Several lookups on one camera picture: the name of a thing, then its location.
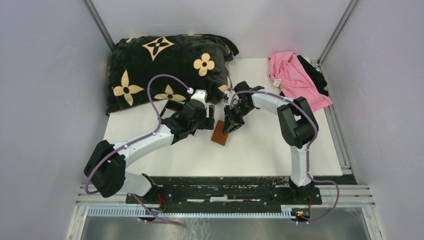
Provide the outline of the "brown leather card holder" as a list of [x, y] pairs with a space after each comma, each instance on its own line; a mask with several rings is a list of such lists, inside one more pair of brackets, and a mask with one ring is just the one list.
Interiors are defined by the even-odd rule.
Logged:
[[229, 136], [228, 133], [223, 133], [223, 129], [224, 129], [224, 122], [222, 120], [218, 120], [211, 137], [212, 142], [217, 143], [221, 146], [226, 145], [227, 139]]

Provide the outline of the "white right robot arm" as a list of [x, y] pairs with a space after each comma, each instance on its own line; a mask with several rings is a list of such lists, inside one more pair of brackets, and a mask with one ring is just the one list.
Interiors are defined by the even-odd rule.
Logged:
[[229, 134], [241, 128], [245, 124], [244, 116], [254, 109], [276, 115], [282, 137], [290, 146], [288, 196], [293, 203], [302, 204], [314, 188], [308, 151], [319, 130], [308, 101], [304, 97], [293, 99], [268, 92], [260, 85], [250, 87], [245, 81], [238, 83], [233, 90], [231, 103], [224, 107], [221, 133]]

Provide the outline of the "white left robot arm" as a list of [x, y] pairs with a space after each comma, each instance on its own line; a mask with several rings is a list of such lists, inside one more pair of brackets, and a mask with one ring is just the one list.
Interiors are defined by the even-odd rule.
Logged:
[[149, 204], [156, 200], [157, 184], [145, 173], [135, 174], [127, 168], [144, 156], [171, 146], [197, 130], [213, 130], [215, 107], [198, 100], [180, 103], [169, 100], [163, 111], [172, 115], [160, 118], [160, 124], [151, 131], [118, 143], [100, 141], [93, 150], [83, 173], [88, 183], [95, 187], [94, 193], [109, 198], [123, 192], [138, 196]]

